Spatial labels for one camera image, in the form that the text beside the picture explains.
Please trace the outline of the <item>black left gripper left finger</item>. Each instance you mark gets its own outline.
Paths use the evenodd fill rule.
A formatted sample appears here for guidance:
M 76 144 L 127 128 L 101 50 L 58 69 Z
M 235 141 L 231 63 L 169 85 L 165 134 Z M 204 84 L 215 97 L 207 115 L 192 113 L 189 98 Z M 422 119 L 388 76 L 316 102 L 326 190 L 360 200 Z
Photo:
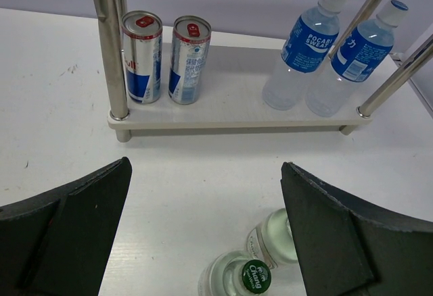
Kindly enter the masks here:
M 1 294 L 97 295 L 131 177 L 122 157 L 1 206 Z

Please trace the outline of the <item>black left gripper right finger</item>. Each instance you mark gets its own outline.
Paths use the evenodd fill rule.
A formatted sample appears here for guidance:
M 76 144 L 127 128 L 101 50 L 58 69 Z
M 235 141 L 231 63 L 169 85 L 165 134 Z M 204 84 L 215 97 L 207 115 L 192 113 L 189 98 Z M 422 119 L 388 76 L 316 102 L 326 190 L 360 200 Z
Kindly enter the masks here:
M 307 295 L 431 295 L 432 223 L 368 202 L 292 162 L 281 189 Z

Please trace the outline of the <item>clear glass bottle green cap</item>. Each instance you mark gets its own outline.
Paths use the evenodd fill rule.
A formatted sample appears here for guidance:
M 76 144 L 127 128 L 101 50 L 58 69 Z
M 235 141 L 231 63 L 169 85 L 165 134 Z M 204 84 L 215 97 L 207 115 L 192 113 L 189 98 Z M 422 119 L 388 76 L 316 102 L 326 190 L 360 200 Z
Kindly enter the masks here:
M 246 238 L 246 251 L 270 269 L 298 262 L 285 208 L 272 212 Z

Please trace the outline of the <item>Pocari Sweat bottle blue cap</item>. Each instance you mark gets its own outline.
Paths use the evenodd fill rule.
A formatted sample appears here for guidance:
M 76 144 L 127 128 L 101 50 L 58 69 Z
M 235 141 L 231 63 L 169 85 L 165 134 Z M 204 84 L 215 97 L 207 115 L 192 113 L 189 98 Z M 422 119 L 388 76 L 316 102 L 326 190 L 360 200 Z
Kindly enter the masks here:
M 394 29 L 409 8 L 390 0 L 376 17 L 360 22 L 336 51 L 305 95 L 307 107 L 318 116 L 331 117 L 365 82 L 394 46 Z

